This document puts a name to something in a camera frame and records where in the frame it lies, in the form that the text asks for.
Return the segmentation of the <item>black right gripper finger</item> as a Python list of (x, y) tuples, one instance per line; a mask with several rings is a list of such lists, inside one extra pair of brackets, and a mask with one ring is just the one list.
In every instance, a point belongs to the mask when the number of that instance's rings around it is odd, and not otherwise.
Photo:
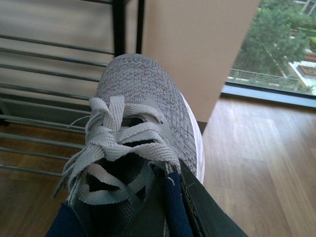
[(183, 160), (180, 160), (180, 165), (181, 192), (193, 236), (247, 236), (247, 234), (220, 208)]

